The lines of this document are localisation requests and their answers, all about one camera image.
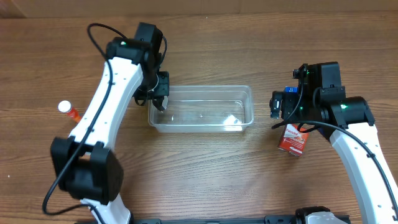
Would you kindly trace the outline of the blue medicine box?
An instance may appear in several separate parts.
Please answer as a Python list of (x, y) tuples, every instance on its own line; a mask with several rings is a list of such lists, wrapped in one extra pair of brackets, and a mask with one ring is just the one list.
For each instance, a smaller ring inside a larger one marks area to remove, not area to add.
[(297, 88), (297, 87), (294, 87), (294, 86), (286, 86), (286, 87), (284, 88), (284, 91), (285, 91), (286, 93), (296, 93), (296, 92), (298, 92), (298, 88)]

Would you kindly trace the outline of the orange bottle white cap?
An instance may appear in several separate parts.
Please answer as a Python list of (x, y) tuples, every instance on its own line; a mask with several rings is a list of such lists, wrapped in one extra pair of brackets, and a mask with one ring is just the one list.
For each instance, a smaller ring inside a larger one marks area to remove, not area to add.
[(81, 116), (78, 110), (74, 108), (72, 104), (67, 100), (63, 100), (58, 104), (58, 110), (59, 112), (66, 114), (76, 123), (79, 123), (81, 121)]

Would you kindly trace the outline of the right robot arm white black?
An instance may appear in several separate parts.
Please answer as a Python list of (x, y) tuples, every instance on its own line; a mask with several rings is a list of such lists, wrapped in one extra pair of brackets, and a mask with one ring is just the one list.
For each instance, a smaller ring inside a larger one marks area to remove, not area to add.
[(363, 223), (397, 223), (397, 184), (379, 143), (374, 116), (361, 96), (347, 97), (338, 62), (295, 69), (295, 91), (273, 91), (274, 128), (294, 124), (318, 130), (338, 153), (354, 190)]

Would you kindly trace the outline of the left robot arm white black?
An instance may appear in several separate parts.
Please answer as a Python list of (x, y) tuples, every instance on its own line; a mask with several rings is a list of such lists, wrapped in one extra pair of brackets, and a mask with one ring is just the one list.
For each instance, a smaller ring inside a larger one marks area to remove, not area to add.
[(131, 100), (167, 108), (169, 73), (160, 71), (167, 39), (141, 22), (133, 38), (121, 32), (99, 52), (104, 70), (82, 119), (67, 138), (55, 138), (50, 154), (56, 179), (42, 202), (48, 216), (86, 207), (96, 223), (133, 223), (120, 195), (124, 171), (114, 153), (116, 136)]

